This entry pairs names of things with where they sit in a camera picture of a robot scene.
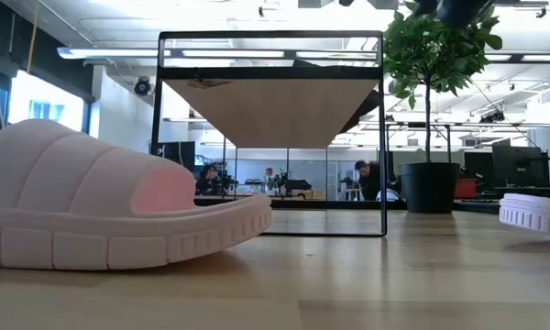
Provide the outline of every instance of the fluorescent light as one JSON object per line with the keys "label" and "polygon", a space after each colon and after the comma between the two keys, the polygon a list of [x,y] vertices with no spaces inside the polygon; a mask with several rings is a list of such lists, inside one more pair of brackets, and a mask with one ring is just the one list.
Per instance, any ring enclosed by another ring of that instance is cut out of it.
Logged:
{"label": "fluorescent light", "polygon": [[207,123],[204,118],[163,118],[163,121],[170,121],[173,123]]}
{"label": "fluorescent light", "polygon": [[[202,142],[203,146],[216,146],[216,147],[222,147],[224,146],[224,142]],[[234,147],[235,145],[229,142],[226,142],[227,147]]]}
{"label": "fluorescent light", "polygon": [[[59,55],[65,60],[78,59],[109,59],[109,58],[156,58],[159,55],[157,49],[72,49],[66,47],[57,48]],[[171,51],[165,50],[165,56],[170,56]]]}
{"label": "fluorescent light", "polygon": [[198,67],[198,68],[217,68],[217,67],[229,67],[235,60],[209,60],[209,59],[165,59],[164,67]]}
{"label": "fluorescent light", "polygon": [[186,57],[216,58],[282,58],[283,51],[278,50],[183,50]]}
{"label": "fluorescent light", "polygon": [[550,61],[550,55],[525,55],[522,61]]}
{"label": "fluorescent light", "polygon": [[338,59],[338,60],[376,60],[374,52],[348,52],[348,51],[298,51],[298,58],[304,59]]}
{"label": "fluorescent light", "polygon": [[489,61],[509,61],[512,55],[485,55]]}

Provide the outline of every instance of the white wall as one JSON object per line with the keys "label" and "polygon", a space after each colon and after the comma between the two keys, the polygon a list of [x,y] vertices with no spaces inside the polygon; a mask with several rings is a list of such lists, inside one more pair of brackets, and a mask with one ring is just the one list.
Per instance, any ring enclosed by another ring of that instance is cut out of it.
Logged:
{"label": "white wall", "polygon": [[153,107],[110,78],[103,67],[94,67],[94,77],[97,111],[93,112],[91,128],[97,127],[97,137],[119,147],[148,153]]}

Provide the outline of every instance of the pink slide sandal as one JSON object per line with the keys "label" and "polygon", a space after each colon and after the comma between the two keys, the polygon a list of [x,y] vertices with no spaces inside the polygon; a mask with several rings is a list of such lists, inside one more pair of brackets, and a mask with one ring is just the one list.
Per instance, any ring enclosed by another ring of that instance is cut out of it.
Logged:
{"label": "pink slide sandal", "polygon": [[127,270],[205,256],[267,229],[270,198],[193,204],[172,161],[47,120],[0,132],[0,267]]}

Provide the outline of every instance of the black metal frame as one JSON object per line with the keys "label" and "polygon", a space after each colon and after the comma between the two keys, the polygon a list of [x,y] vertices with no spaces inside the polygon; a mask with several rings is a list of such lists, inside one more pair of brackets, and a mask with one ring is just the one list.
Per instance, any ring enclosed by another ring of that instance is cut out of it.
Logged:
{"label": "black metal frame", "polygon": [[[305,39],[305,38],[376,38],[378,67],[225,67],[225,68],[168,68],[165,67],[165,42],[168,39]],[[387,161],[385,150],[385,107],[383,101],[383,33],[380,31],[195,31],[161,32],[159,34],[159,54],[157,61],[157,80],[155,84],[155,103],[150,153],[159,144],[161,96],[164,80],[185,79],[370,79],[378,80],[379,88],[379,164],[381,187],[379,209],[380,233],[378,234],[327,234],[327,233],[268,233],[268,235],[299,237],[385,237],[387,235]]]}

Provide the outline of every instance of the ceiling light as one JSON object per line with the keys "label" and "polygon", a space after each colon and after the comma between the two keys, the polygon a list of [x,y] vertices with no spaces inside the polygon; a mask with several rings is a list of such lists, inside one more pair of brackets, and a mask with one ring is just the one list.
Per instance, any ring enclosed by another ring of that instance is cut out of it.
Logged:
{"label": "ceiling light", "polygon": [[525,55],[522,61],[550,61],[550,55]]}
{"label": "ceiling light", "polygon": [[[67,47],[57,48],[59,55],[65,60],[78,59],[110,59],[110,58],[157,58],[157,49],[72,49]],[[170,56],[171,51],[165,50],[165,56]]]}
{"label": "ceiling light", "polygon": [[196,58],[282,58],[278,50],[183,50],[183,56]]}
{"label": "ceiling light", "polygon": [[[224,146],[224,142],[202,142],[201,145],[203,146],[216,146],[216,147],[223,147]],[[235,145],[230,143],[230,142],[226,142],[226,146],[227,147],[234,147]]]}
{"label": "ceiling light", "polygon": [[169,121],[173,123],[207,123],[204,118],[163,118],[163,121]]}
{"label": "ceiling light", "polygon": [[509,61],[512,55],[485,55],[489,61]]}
{"label": "ceiling light", "polygon": [[376,60],[374,52],[349,52],[349,51],[298,51],[298,58],[304,59],[335,59],[335,60]]}

